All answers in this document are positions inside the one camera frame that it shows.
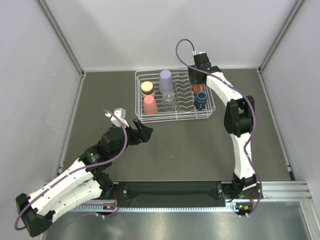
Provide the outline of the dark blue mug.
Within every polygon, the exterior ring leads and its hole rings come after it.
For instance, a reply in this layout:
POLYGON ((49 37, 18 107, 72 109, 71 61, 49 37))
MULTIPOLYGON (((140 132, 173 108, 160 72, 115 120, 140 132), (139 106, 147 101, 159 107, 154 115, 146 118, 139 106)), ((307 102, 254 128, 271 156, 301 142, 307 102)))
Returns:
POLYGON ((207 94, 204 91, 200 91, 194 98, 193 105, 199 111, 202 111, 206 107, 207 94))

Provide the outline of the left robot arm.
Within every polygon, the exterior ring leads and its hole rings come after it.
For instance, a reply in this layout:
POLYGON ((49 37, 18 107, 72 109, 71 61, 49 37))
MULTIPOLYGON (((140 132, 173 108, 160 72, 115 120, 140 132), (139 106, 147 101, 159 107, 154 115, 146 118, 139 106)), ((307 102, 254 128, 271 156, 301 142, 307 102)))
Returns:
POLYGON ((100 141, 89 147, 58 177, 41 189, 16 197, 18 219, 30 237, 47 231, 53 222, 77 206, 97 198, 107 199, 114 192, 114 183, 104 171, 120 157, 128 146, 147 143, 153 128, 140 120, 131 126, 110 127, 100 141))

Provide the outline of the lavender plastic cup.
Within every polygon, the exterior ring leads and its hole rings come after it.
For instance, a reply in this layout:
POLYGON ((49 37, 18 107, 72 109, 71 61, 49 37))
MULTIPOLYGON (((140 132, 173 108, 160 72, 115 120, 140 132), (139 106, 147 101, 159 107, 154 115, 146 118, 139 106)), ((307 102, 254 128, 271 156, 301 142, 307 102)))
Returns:
POLYGON ((172 73, 167 69, 160 72, 159 91, 161 94, 174 91, 172 73))

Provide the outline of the steel insulated tumbler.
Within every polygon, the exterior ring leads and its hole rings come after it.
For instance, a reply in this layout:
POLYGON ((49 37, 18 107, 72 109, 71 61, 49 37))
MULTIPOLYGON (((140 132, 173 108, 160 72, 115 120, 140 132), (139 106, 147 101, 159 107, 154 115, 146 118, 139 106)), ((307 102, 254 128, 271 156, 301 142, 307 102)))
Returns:
POLYGON ((155 97, 155 89, 154 89, 154 85, 152 82, 150 81, 144 81, 141 86, 141 94, 143 96, 143 98, 147 97, 147 96, 153 96, 155 97))

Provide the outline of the clear plastic cup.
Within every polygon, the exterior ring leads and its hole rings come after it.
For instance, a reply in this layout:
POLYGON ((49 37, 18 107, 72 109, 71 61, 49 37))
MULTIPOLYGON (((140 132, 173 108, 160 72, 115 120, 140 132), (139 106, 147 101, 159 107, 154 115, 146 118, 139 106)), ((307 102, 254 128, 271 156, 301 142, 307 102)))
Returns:
POLYGON ((175 94, 172 91, 165 92, 162 95, 162 109, 166 112, 172 112, 176 110, 175 94))

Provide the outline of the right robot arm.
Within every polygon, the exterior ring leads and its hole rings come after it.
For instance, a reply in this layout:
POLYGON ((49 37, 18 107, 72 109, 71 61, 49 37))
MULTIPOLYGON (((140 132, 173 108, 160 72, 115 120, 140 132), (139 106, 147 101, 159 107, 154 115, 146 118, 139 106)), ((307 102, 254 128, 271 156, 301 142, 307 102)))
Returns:
POLYGON ((255 101, 252 96, 242 96, 225 78, 222 70, 211 65, 206 52, 194 53, 193 60, 194 65, 188 67, 188 75, 195 94, 195 108, 201 111, 205 107, 205 87, 215 92, 225 105, 223 124, 231 136, 235 157, 233 194, 246 198, 257 185, 256 173, 248 160, 251 157, 249 139, 254 129, 252 112, 255 101))

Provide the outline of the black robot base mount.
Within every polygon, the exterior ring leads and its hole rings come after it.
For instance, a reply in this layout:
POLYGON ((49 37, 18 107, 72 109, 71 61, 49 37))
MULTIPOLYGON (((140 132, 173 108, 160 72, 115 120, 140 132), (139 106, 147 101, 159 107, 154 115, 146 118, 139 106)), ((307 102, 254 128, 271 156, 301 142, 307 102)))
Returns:
POLYGON ((236 203, 249 213, 262 198, 259 184, 234 195, 232 181, 119 181, 114 184, 117 204, 124 208, 222 207, 236 203))

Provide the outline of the pink handled mug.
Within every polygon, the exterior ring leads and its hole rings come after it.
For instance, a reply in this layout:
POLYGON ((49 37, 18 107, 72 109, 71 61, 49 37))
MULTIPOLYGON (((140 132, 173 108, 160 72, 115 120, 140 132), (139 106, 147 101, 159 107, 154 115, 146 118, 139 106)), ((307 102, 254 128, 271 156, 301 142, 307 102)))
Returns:
POLYGON ((192 91, 195 93, 195 94, 198 94, 200 92, 204 92, 205 91, 205 84, 193 84, 192 85, 192 91))

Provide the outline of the pink plastic cup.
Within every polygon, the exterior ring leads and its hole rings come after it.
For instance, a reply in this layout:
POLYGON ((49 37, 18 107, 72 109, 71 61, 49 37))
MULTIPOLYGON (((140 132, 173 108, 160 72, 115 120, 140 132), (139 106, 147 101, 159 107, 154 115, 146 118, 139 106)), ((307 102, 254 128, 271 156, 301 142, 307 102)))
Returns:
POLYGON ((156 115, 158 113, 157 102, 152 95, 147 95, 144 98, 143 110, 146 115, 156 115))

